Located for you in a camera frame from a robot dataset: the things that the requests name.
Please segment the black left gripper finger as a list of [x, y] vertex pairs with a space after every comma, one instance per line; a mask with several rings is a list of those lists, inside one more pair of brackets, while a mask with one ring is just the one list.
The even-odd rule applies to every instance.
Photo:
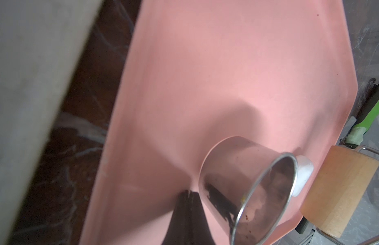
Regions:
[[163, 245], [214, 245], [200, 196], [185, 190], [178, 196]]

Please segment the wooden rolling pin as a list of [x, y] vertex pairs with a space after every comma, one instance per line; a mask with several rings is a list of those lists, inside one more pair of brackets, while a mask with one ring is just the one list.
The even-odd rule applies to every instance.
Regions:
[[363, 154], [379, 156], [379, 150], [358, 146], [352, 150], [332, 146], [301, 206], [301, 213], [318, 233], [335, 245], [363, 197], [379, 160]]

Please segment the white dough ball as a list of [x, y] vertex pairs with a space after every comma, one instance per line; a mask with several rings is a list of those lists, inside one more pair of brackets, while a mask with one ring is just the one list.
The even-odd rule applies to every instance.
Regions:
[[310, 179], [315, 169], [312, 161], [306, 156], [303, 156], [303, 155], [296, 156], [296, 160], [298, 163], [298, 172], [297, 172], [297, 181], [292, 193], [293, 197], [297, 197], [301, 193], [302, 189], [306, 185], [307, 181]]

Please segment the pink silicone mat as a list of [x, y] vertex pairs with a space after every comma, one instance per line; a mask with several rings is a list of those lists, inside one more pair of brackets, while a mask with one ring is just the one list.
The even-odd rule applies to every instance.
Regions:
[[143, 1], [80, 244], [161, 244], [230, 136], [318, 171], [357, 90], [342, 1]]

